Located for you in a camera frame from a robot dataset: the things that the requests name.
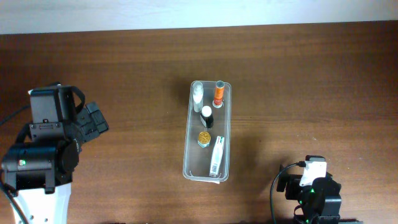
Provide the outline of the white Panadol box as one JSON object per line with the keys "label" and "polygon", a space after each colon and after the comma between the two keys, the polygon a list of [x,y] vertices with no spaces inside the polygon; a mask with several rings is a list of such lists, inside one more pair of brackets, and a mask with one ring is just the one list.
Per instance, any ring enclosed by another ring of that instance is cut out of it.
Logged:
{"label": "white Panadol box", "polygon": [[225,138],[223,136],[218,136],[216,138],[210,163],[210,177],[217,177],[220,171],[220,165],[223,157],[224,140]]}

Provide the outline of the small jar with gold lid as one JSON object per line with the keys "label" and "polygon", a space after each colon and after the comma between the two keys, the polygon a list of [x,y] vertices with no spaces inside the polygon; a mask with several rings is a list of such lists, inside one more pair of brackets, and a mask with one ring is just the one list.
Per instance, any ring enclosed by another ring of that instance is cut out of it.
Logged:
{"label": "small jar with gold lid", "polygon": [[207,131],[202,131],[198,135],[198,145],[202,148],[208,147],[211,142],[211,135]]}

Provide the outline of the dark bottle with white cap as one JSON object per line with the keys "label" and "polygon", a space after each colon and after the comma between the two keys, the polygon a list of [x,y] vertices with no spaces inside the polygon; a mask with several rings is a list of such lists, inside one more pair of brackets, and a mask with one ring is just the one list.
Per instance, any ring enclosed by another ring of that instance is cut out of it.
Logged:
{"label": "dark bottle with white cap", "polygon": [[212,110],[209,106],[204,106],[201,109],[200,119],[205,128],[210,129],[213,127],[214,117],[213,117]]}

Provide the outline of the orange effervescent tablet tube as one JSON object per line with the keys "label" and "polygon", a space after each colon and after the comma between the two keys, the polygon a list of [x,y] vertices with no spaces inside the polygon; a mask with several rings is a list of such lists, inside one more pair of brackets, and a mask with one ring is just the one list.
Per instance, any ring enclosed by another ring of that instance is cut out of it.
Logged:
{"label": "orange effervescent tablet tube", "polygon": [[213,98],[213,106],[220,108],[223,105],[223,94],[224,94],[224,82],[219,80],[216,82],[215,94]]}

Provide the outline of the frosted white plastic bottle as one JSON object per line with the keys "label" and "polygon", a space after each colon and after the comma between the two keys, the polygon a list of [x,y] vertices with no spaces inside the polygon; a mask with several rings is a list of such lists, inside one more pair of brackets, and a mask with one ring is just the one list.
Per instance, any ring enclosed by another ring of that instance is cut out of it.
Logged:
{"label": "frosted white plastic bottle", "polygon": [[193,109],[197,113],[199,113],[203,107],[203,94],[204,91],[202,82],[195,82],[193,84],[192,99]]}

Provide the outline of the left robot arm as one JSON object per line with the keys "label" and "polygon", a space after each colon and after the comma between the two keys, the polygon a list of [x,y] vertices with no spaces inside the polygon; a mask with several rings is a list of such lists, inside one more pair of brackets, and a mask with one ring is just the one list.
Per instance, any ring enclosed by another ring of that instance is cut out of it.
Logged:
{"label": "left robot arm", "polygon": [[1,190],[16,223],[66,223],[81,147],[109,126],[75,86],[57,82],[29,96],[32,120],[1,161]]}

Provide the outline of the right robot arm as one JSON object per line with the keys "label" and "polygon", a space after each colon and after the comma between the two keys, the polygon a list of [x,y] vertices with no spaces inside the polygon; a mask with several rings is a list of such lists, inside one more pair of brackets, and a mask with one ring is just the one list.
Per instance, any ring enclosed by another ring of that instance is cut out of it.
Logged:
{"label": "right robot arm", "polygon": [[288,174],[287,167],[280,166],[277,175],[277,191],[285,193],[287,200],[295,200],[302,214],[294,214],[293,222],[310,223],[338,223],[340,221],[340,207],[342,203],[341,185],[333,180],[330,173],[325,177],[317,177],[312,184],[301,186],[303,177],[298,174]]}

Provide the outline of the clear plastic container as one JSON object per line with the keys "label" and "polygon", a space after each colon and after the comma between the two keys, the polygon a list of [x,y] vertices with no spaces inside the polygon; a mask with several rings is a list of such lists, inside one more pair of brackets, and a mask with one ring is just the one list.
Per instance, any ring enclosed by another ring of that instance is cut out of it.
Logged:
{"label": "clear plastic container", "polygon": [[194,81],[190,87],[183,176],[219,184],[228,179],[232,87],[224,81]]}

